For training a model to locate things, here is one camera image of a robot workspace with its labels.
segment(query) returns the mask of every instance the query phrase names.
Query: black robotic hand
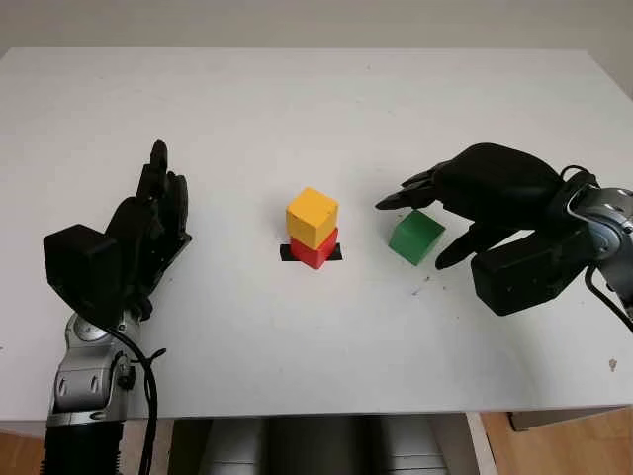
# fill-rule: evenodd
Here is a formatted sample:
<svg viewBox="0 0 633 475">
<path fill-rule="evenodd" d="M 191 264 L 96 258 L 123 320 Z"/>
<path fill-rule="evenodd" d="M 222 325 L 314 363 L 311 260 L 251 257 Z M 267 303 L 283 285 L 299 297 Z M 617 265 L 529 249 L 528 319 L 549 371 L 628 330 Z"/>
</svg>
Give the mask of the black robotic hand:
<svg viewBox="0 0 633 475">
<path fill-rule="evenodd" d="M 565 209 L 587 183 L 597 185 L 586 171 L 565 182 L 535 156 L 479 143 L 410 178 L 376 207 L 423 208 L 438 200 L 472 220 L 435 265 L 442 269 L 477 254 L 471 263 L 477 294 L 507 315 L 553 299 L 594 258 L 587 223 Z M 534 233 L 493 248 L 519 230 Z"/>
</svg>

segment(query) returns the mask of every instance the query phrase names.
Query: wire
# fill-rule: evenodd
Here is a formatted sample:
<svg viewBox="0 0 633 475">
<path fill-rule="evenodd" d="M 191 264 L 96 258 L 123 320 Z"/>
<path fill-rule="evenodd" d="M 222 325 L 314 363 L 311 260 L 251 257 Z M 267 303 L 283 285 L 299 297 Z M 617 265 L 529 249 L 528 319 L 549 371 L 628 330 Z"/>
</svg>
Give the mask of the wire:
<svg viewBox="0 0 633 475">
<path fill-rule="evenodd" d="M 147 358 L 140 348 L 136 346 L 136 343 L 118 330 L 103 330 L 130 349 L 145 373 L 143 387 L 145 391 L 145 398 L 147 399 L 149 414 L 147 419 L 147 429 L 145 430 L 145 440 L 143 442 L 142 454 L 140 456 L 138 475 L 149 475 L 149 471 L 151 470 L 151 457 L 154 451 L 154 439 L 156 438 L 156 422 L 158 419 L 158 390 L 156 389 L 156 379 L 154 378 L 154 373 L 151 369 L 151 362 L 154 358 L 164 354 L 166 350 L 164 348 L 159 349 L 150 358 Z"/>
<path fill-rule="evenodd" d="M 613 312 L 617 317 L 622 321 L 626 327 L 633 332 L 633 322 L 628 316 L 624 313 L 622 309 L 620 309 L 617 305 L 613 303 L 611 299 L 609 299 L 603 292 L 601 292 L 595 285 L 593 284 L 593 275 L 595 273 L 595 264 L 591 264 L 587 271 L 585 272 L 585 284 L 590 292 L 593 293 L 598 299 L 602 301 L 604 305 L 606 305 L 611 312 Z"/>
<path fill-rule="evenodd" d="M 569 170 L 578 170 L 578 171 L 583 171 L 585 173 L 589 173 L 589 170 L 587 170 L 586 168 L 584 168 L 583 166 L 580 165 L 567 165 L 565 168 L 563 168 L 563 170 L 561 171 L 560 177 L 561 178 L 565 178 L 565 173 L 567 173 Z"/>
</svg>

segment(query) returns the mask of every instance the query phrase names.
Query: red cube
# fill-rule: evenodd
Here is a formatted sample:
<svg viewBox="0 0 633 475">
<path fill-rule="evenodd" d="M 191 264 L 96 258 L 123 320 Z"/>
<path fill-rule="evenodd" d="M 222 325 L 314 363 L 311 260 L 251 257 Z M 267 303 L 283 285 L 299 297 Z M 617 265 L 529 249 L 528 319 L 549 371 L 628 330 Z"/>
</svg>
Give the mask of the red cube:
<svg viewBox="0 0 633 475">
<path fill-rule="evenodd" d="M 319 269 L 336 248 L 336 238 L 338 238 L 338 228 L 334 228 L 334 231 L 317 249 L 310 249 L 305 244 L 290 237 L 290 251 L 297 259 L 312 269 Z"/>
</svg>

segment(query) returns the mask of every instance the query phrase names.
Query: table surface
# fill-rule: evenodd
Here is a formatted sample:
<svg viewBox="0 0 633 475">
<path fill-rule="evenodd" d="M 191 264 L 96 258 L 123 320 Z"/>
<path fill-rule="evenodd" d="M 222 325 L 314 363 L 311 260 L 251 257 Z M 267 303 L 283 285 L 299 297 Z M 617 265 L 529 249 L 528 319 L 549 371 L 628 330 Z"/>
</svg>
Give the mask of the table surface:
<svg viewBox="0 0 633 475">
<path fill-rule="evenodd" d="M 153 141 L 186 175 L 194 240 L 142 346 L 162 417 L 633 403 L 633 335 L 583 286 L 495 316 L 470 267 L 413 267 L 374 203 L 472 143 L 633 188 L 633 104 L 580 51 L 25 48 L 0 61 L 0 420 L 45 418 L 69 309 L 44 235 L 103 230 Z M 344 260 L 282 262 L 285 207 L 339 202 Z M 617 360 L 615 370 L 609 360 Z M 141 390 L 132 415 L 144 414 Z"/>
</svg>

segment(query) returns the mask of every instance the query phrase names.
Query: wooden block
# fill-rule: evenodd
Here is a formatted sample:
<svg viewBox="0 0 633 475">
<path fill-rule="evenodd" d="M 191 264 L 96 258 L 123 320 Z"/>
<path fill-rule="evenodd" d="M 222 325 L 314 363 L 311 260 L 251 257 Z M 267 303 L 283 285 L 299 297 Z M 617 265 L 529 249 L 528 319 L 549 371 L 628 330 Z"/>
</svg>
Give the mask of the wooden block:
<svg viewBox="0 0 633 475">
<path fill-rule="evenodd" d="M 312 269 L 319 269 L 334 251 L 337 237 L 338 228 L 334 228 L 334 231 L 331 232 L 317 249 L 310 249 L 294 237 L 290 237 L 290 251 L 301 262 L 309 265 Z"/>
<path fill-rule="evenodd" d="M 444 227 L 418 210 L 413 210 L 394 229 L 389 247 L 413 265 L 433 249 Z"/>
<path fill-rule="evenodd" d="M 318 249 L 336 228 L 338 203 L 313 188 L 306 188 L 286 209 L 291 238 Z"/>
</svg>

